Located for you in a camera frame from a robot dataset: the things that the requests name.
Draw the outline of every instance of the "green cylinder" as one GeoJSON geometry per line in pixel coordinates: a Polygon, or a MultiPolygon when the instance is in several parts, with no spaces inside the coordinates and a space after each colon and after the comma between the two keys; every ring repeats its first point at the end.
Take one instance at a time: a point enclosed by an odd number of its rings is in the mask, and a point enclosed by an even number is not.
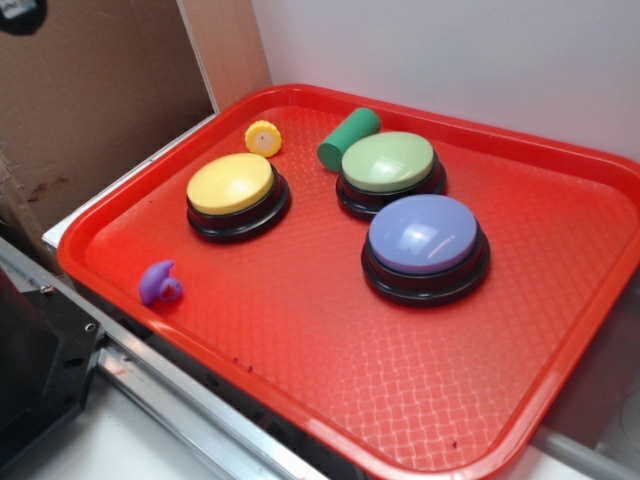
{"type": "Polygon", "coordinates": [[[368,108],[358,108],[318,146],[318,158],[329,170],[339,172],[347,148],[379,131],[378,116],[368,108]]]}

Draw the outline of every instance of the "purple toy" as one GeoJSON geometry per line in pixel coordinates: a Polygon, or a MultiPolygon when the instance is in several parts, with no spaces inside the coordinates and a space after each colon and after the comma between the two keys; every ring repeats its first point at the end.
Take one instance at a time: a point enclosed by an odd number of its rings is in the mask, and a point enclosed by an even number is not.
{"type": "Polygon", "coordinates": [[[177,300],[182,295],[182,285],[169,275],[173,260],[164,260],[151,265],[140,280],[138,292],[142,303],[149,306],[156,298],[165,302],[177,300]]]}

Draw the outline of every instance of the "yellow toy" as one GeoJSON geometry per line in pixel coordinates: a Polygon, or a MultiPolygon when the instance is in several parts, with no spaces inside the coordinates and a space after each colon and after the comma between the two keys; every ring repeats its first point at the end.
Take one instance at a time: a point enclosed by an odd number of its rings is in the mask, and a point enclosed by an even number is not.
{"type": "Polygon", "coordinates": [[[244,141],[251,153],[265,158],[274,156],[282,147],[282,135],[274,124],[266,120],[251,124],[244,134],[244,141]]]}

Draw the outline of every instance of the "cardboard box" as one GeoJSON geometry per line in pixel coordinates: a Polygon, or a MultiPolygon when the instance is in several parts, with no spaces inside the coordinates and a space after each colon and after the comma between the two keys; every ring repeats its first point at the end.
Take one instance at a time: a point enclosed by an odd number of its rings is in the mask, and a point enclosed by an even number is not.
{"type": "Polygon", "coordinates": [[[40,238],[213,112],[175,0],[50,2],[0,33],[0,221],[40,238]]]}

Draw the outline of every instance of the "plastic tray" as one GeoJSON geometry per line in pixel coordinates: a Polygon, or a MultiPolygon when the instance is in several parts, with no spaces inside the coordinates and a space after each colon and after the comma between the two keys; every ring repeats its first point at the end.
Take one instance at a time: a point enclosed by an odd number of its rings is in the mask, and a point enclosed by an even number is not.
{"type": "Polygon", "coordinates": [[[316,87],[259,92],[82,215],[59,249],[74,278],[377,478],[499,470],[544,412],[638,265],[640,165],[612,155],[316,87]],[[411,309],[363,278],[368,224],[346,215],[317,145],[355,108],[428,138],[447,195],[492,249],[468,298],[411,309]],[[242,244],[199,240],[186,185],[246,151],[269,120],[287,178],[282,223],[242,244]],[[184,296],[144,307],[137,284],[173,259],[184,296]]]}

